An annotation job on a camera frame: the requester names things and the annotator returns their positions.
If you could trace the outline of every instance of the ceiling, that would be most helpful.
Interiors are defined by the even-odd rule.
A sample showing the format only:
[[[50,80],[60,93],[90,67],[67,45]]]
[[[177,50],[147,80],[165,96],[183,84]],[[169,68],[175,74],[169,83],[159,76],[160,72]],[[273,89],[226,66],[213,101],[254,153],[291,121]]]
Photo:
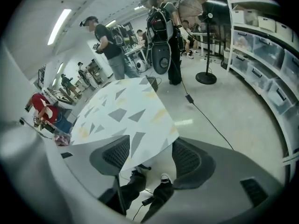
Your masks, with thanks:
[[[61,52],[72,49],[86,35],[79,22],[90,15],[107,24],[122,24],[146,13],[134,10],[140,0],[24,0],[15,11],[4,35],[5,43],[27,78]],[[50,34],[64,9],[71,9],[55,42],[48,46]]]

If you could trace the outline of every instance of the standing fan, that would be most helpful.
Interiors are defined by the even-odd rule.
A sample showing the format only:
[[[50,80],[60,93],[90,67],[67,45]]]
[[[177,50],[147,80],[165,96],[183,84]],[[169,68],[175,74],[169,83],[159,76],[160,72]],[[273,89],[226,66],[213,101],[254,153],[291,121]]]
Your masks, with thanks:
[[[181,21],[187,20],[192,29],[187,30],[189,36],[201,43],[207,44],[207,56],[206,56],[206,71],[200,72],[196,75],[196,80],[203,84],[214,84],[217,81],[217,77],[209,73],[210,64],[210,41],[211,30],[216,37],[221,38],[221,31],[224,31],[224,44],[225,34],[230,34],[230,11],[227,5],[227,0],[179,0],[178,2],[178,15]],[[207,33],[207,42],[200,41],[196,36],[193,36],[193,32]]]

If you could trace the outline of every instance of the shelf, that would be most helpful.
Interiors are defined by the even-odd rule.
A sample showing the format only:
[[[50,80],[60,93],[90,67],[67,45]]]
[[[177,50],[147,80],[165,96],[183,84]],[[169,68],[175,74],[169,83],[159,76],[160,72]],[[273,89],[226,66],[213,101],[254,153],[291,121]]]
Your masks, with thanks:
[[[263,29],[263,28],[260,28],[260,27],[256,27],[256,26],[252,26],[252,25],[248,25],[248,24],[242,24],[242,23],[234,23],[234,27],[251,29],[251,30],[254,30],[254,31],[262,32],[262,33],[265,33],[267,35],[273,36],[276,39],[279,39],[282,42],[286,43],[288,46],[293,47],[296,51],[299,52],[299,47],[295,47],[295,43],[293,43],[289,40],[286,40],[283,36],[281,36],[281,35],[279,35],[275,32],[271,32],[269,30],[266,30],[266,29]]]
[[[271,109],[272,113],[274,114],[280,128],[281,128],[281,131],[284,135],[284,138],[285,138],[285,142],[286,142],[286,146],[287,146],[287,149],[288,149],[288,152],[289,152],[289,155],[292,155],[293,154],[293,149],[292,149],[292,144],[291,144],[291,141],[289,139],[289,134],[287,132],[287,129],[286,129],[286,120],[283,118],[282,115],[280,115],[276,108],[271,104],[271,102],[268,100],[268,97],[267,97],[267,94],[264,90],[260,89],[259,87],[256,87],[254,86],[253,84],[249,83],[247,80],[246,80],[246,76],[241,73],[238,69],[236,69],[234,66],[230,65],[229,66],[231,69],[233,69],[235,72],[237,72],[240,76],[242,76],[245,81],[256,91],[257,94],[259,94],[263,99],[264,101],[266,102],[266,104],[268,105],[268,107]]]
[[[296,91],[295,85],[289,79],[285,78],[285,76],[282,76],[278,69],[271,66],[269,63],[267,63],[266,61],[261,59],[259,56],[253,54],[250,51],[247,51],[247,50],[245,50],[243,48],[240,48],[240,47],[237,47],[237,46],[233,46],[233,48],[249,55],[250,57],[252,57],[254,59],[256,59],[257,61],[259,61],[260,63],[265,65],[268,69],[270,69],[272,72],[274,72],[289,87],[289,89],[292,91],[292,93],[296,96],[296,99],[299,100],[299,92]]]
[[[273,0],[231,0],[231,3],[239,5],[245,9],[255,9],[262,13],[280,16],[280,5]]]

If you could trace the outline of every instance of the black pants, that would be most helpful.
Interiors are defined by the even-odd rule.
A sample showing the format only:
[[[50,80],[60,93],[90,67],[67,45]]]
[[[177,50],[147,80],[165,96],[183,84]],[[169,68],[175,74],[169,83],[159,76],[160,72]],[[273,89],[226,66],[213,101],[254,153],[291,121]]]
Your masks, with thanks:
[[[171,48],[171,64],[168,69],[168,79],[173,85],[177,85],[182,81],[180,51],[178,48],[178,39],[176,34],[168,41]]]
[[[139,193],[145,190],[146,178],[140,173],[131,176],[130,182],[121,187],[122,198],[125,209],[128,210],[131,203],[139,196]],[[171,197],[173,188],[171,183],[161,183],[154,191],[154,202],[150,205],[149,211],[145,214],[142,223],[154,215]],[[118,199],[114,198],[108,205],[110,208],[117,210],[119,206]]]

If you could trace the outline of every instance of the desk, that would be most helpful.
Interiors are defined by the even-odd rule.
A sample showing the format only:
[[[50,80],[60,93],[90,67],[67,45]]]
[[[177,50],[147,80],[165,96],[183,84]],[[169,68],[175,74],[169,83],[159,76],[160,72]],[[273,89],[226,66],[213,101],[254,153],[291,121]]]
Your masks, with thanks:
[[[207,36],[207,33],[201,33],[201,32],[192,32],[191,35],[193,36],[200,36],[200,43],[201,43],[201,55],[204,56],[204,47],[203,47],[203,37]],[[210,33],[210,35],[213,37],[213,44],[212,44],[212,54],[215,55],[215,39],[214,39],[214,33]]]
[[[144,62],[145,62],[145,64],[148,66],[149,64],[148,64],[148,61],[147,61],[147,59],[146,59],[146,57],[145,57],[145,55],[144,55],[144,52],[143,52],[143,49],[144,48],[144,46],[138,46],[138,47],[136,47],[136,48],[134,48],[133,50],[131,50],[131,51],[129,51],[129,52],[127,52],[127,53],[125,53],[125,55],[128,57],[128,59],[129,59],[129,61],[130,61],[130,63],[131,63],[131,65],[133,65],[133,62],[132,62],[132,60],[131,60],[131,58],[129,57],[129,55],[131,55],[131,54],[133,54],[133,53],[137,53],[137,52],[141,52],[141,54],[142,54],[142,56],[143,56],[143,58],[144,58]]]
[[[130,136],[122,170],[156,156],[178,138],[178,131],[147,78],[113,81],[100,89],[78,116],[72,145]]]

